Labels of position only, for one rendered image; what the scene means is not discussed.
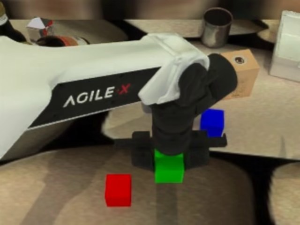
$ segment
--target blue cube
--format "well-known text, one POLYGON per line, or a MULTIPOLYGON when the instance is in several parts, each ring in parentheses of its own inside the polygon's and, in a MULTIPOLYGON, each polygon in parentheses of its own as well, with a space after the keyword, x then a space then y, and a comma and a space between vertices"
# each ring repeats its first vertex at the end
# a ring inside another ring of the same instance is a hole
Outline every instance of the blue cube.
POLYGON ((221 137, 224 131, 224 111, 208 109, 204 111, 200 119, 200 130, 206 130, 208 137, 221 137))

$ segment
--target robotic arm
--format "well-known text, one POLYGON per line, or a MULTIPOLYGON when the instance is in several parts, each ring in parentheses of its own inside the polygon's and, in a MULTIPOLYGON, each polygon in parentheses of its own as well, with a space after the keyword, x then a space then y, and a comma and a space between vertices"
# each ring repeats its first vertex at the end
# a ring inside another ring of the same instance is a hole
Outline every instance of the robotic arm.
POLYGON ((177 34, 139 41, 50 48, 0 37, 0 158, 28 129, 142 101, 153 142, 184 152, 195 116, 237 86, 232 65, 177 34))

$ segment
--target white container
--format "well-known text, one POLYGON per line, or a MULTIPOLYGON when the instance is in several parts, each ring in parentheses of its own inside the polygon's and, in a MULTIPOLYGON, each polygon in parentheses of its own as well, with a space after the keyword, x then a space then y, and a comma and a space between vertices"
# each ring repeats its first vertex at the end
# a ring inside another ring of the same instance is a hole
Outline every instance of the white container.
POLYGON ((283 11, 270 75, 300 82, 300 14, 283 11))

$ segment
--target metal cup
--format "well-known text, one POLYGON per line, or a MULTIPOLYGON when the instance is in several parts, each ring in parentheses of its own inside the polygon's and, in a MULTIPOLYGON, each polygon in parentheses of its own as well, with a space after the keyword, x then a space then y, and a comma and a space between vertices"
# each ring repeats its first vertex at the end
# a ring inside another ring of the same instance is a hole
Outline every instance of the metal cup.
POLYGON ((224 8, 210 8, 204 13, 202 43, 209 48, 223 47, 228 40, 233 15, 224 8))

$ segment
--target red cube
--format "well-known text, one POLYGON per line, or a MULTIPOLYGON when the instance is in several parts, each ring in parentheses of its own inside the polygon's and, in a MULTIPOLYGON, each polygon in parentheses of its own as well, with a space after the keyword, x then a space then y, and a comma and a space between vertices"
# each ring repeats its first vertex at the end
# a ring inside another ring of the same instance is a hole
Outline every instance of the red cube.
POLYGON ((105 201, 108 207, 131 206, 131 175, 107 174, 105 181, 105 201))

